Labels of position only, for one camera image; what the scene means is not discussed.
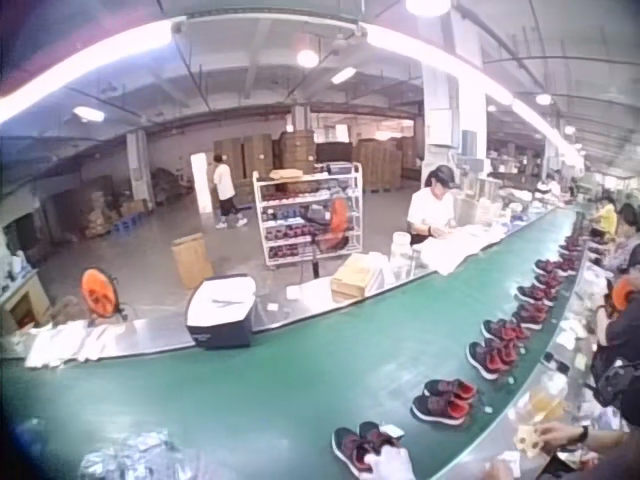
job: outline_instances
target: man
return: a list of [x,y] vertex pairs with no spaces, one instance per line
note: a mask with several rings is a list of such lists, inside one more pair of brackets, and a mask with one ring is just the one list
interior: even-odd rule
[[233,188],[231,169],[229,165],[224,163],[222,155],[218,153],[213,156],[213,162],[216,164],[216,170],[213,172],[213,183],[215,183],[216,190],[218,191],[220,213],[222,214],[222,220],[218,222],[216,228],[227,228],[227,217],[232,213],[235,214],[237,219],[236,226],[241,227],[247,223],[247,219],[242,216],[238,207],[236,207],[236,204],[233,202],[236,191]]
[[456,188],[453,169],[439,165],[427,175],[424,188],[413,194],[407,215],[411,245],[450,232],[455,218],[451,188]]

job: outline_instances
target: conveyor belt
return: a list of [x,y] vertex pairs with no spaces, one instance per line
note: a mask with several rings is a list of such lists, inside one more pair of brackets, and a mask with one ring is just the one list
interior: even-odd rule
[[[360,421],[406,432],[418,478],[435,475],[506,408],[518,385],[482,380],[466,345],[486,318],[508,316],[513,292],[538,258],[555,257],[574,214],[551,212],[448,277],[431,275],[388,294],[255,338],[247,350],[188,350],[153,357],[25,371],[3,363],[4,413],[47,422],[48,458],[72,478],[82,456],[113,435],[166,428],[237,479],[350,478],[330,435]],[[556,305],[563,311],[566,297]],[[548,323],[515,370],[530,374],[555,330]],[[431,378],[476,383],[494,413],[474,411],[461,427],[427,425],[409,413]]]

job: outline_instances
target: cardboard box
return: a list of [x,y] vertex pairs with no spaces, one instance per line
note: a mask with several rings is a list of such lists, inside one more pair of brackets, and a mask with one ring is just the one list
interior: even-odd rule
[[273,140],[271,135],[252,135],[244,137],[244,170],[246,178],[252,178],[253,172],[265,177],[273,170]]
[[175,240],[171,250],[186,289],[196,288],[205,278],[213,276],[213,267],[201,233]]
[[331,277],[331,292],[343,300],[364,298],[376,274],[367,255],[353,253]]

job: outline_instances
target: white cloth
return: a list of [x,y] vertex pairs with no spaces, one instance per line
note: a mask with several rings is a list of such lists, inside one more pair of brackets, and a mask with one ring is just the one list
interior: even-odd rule
[[218,165],[216,171],[213,172],[213,183],[216,184],[220,200],[226,200],[236,194],[231,180],[231,169],[225,163]]
[[449,192],[445,193],[442,200],[438,200],[431,193],[431,188],[425,187],[411,196],[407,220],[413,225],[445,228],[454,217],[453,195]]
[[562,195],[560,184],[555,180],[551,180],[551,182],[549,183],[549,190],[551,190],[551,195],[555,197],[560,197],[560,195]]

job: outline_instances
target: factory floor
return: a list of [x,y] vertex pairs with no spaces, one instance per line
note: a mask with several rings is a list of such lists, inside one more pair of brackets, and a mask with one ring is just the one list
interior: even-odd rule
[[[393,232],[406,228],[411,194],[417,183],[364,197],[364,251],[388,254]],[[40,267],[40,280],[52,304],[67,295],[80,299],[80,277],[97,266],[117,278],[120,301],[139,318],[183,311],[189,297],[171,252],[171,242],[203,232],[216,274],[248,273],[259,293],[312,279],[311,265],[294,264],[275,270],[264,264],[255,208],[244,212],[249,223],[241,228],[204,230],[194,195],[157,209],[129,234],[112,233],[62,249]],[[346,257],[326,259],[320,274],[332,275]]]

